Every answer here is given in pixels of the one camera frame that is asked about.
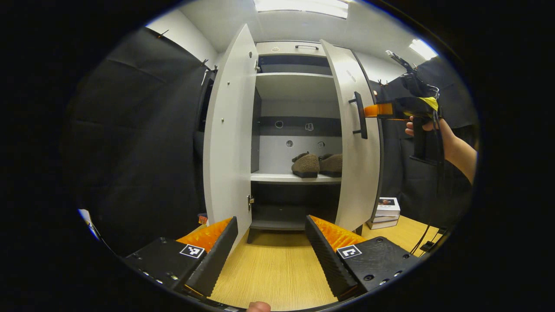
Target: white ceiling panel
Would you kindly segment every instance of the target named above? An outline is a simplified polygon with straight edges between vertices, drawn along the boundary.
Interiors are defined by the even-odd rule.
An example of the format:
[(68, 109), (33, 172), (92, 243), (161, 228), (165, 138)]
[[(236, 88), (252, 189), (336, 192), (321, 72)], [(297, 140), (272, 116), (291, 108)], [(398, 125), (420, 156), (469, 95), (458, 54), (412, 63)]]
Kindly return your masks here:
[(400, 22), (366, 3), (349, 3), (347, 19), (297, 11), (258, 13), (253, 0), (197, 0), (180, 8), (219, 52), (225, 52), (237, 30), (248, 24), (254, 41), (298, 40), (350, 48), (377, 58), (390, 59), (392, 50), (410, 63), (424, 61), (408, 46), (418, 38)]

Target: open cabinet door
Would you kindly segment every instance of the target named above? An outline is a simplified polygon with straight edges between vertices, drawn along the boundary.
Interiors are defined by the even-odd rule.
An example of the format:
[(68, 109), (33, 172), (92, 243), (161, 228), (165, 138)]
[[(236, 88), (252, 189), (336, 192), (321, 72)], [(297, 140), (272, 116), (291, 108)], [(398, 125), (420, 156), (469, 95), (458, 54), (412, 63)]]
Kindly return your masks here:
[(380, 179), (380, 133), (377, 119), (365, 118), (364, 110), (359, 112), (357, 108), (355, 92), (359, 94), (363, 107), (373, 105), (374, 100), (355, 56), (348, 49), (335, 47), (324, 40), (320, 42), (334, 75), (341, 115), (343, 172), (335, 224), (352, 231), (372, 217), (376, 204)]
[(258, 53), (244, 25), (222, 57), (214, 81), (204, 134), (203, 177), (210, 224), (237, 217), (237, 246), (252, 218), (250, 148)]

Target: shoe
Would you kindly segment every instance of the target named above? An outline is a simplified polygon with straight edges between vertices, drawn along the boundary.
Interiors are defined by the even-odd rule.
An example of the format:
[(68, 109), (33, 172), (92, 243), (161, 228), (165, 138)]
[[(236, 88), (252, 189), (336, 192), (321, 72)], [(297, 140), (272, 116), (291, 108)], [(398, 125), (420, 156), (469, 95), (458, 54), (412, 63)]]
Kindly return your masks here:
[(293, 174), (298, 175), (301, 178), (318, 177), (318, 172), (320, 171), (318, 156), (306, 152), (293, 158), (291, 161), (294, 162), (294, 164), (291, 166)]
[(343, 154), (325, 154), (318, 157), (320, 173), (332, 178), (341, 177), (343, 169)]

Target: ceiling light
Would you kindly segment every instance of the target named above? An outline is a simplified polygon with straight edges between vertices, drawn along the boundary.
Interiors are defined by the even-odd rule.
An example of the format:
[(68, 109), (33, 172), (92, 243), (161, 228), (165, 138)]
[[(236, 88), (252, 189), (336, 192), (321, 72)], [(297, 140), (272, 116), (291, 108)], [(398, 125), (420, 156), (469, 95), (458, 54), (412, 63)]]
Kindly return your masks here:
[(425, 60), (429, 61), (432, 57), (436, 57), (437, 53), (430, 46), (428, 46), (424, 41), (420, 39), (414, 39), (409, 46), (416, 53), (420, 54)]
[(258, 12), (305, 11), (347, 18), (349, 5), (342, 0), (254, 0)]

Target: wooden floor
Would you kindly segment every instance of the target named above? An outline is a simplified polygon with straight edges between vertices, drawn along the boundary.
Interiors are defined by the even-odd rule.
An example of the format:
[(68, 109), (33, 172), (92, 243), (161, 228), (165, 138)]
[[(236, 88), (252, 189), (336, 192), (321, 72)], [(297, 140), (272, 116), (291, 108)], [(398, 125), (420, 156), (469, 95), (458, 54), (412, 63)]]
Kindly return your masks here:
[[(395, 227), (370, 230), (365, 224), (362, 236), (384, 236), (410, 251), (425, 229), (425, 224), (401, 216)], [(436, 233), (437, 228), (430, 227), (421, 245)], [(210, 299), (241, 308), (252, 301), (264, 301), (272, 311), (313, 308), (337, 301), (304, 233), (262, 232), (251, 244), (246, 243), (246, 237), (228, 257)]]

